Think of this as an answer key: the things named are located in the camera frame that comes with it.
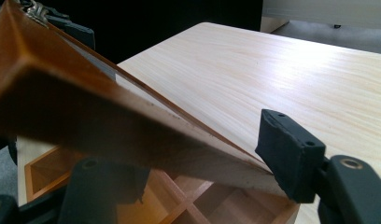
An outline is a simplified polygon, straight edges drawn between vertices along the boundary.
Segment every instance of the floor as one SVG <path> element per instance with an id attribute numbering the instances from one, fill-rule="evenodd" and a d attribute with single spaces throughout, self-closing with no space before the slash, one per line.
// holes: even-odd
<path id="1" fill-rule="evenodd" d="M 290 21 L 273 34 L 381 54 L 381 30 L 349 26 L 334 29 L 333 24 Z M 0 151 L 0 194 L 18 198 L 17 167 L 7 148 Z"/>
<path id="2" fill-rule="evenodd" d="M 290 21 L 273 34 L 381 54 L 381 30 L 376 29 L 351 26 L 335 29 L 334 24 Z"/>

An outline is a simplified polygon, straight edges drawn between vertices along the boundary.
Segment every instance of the black clamp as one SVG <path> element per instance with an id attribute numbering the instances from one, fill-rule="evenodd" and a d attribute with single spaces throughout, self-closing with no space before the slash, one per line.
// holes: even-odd
<path id="1" fill-rule="evenodd" d="M 22 0 L 21 5 L 25 10 L 28 7 L 32 7 L 33 2 Z M 68 35 L 71 35 L 85 46 L 95 50 L 94 31 L 92 29 L 71 22 L 68 15 L 58 12 L 53 7 L 43 8 L 47 10 L 47 14 L 45 16 L 49 23 L 63 30 Z"/>
<path id="2" fill-rule="evenodd" d="M 321 223 L 381 223 L 381 179 L 366 162 L 324 157 L 325 145 L 293 119 L 263 109 L 255 150 L 296 203 L 320 197 Z"/>

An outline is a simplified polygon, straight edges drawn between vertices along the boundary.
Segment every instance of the light wood tabletop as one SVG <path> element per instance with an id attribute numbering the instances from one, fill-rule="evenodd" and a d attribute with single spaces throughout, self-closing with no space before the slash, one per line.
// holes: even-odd
<path id="1" fill-rule="evenodd" d="M 200 23 L 119 66 L 256 159 L 267 108 L 324 142 L 327 157 L 357 157 L 381 176 L 379 54 Z M 297 222 L 318 223 L 316 206 L 302 205 Z"/>

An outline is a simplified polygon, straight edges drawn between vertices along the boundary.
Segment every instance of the white wall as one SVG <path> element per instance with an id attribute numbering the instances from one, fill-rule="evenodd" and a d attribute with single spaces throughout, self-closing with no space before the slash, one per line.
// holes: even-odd
<path id="1" fill-rule="evenodd" d="M 381 29 L 381 0 L 264 0 L 262 15 Z"/>

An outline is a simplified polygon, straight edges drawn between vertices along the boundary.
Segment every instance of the wooden compartment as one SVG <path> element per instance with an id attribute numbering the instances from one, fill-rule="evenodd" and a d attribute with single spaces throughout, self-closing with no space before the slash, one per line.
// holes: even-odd
<path id="1" fill-rule="evenodd" d="M 26 165 L 28 200 L 66 184 L 81 155 L 54 148 Z M 151 170 L 142 202 L 118 204 L 118 223 L 293 223 L 287 198 Z"/>
<path id="2" fill-rule="evenodd" d="M 68 183 L 72 167 L 83 155 L 55 147 L 24 166 L 27 202 Z"/>

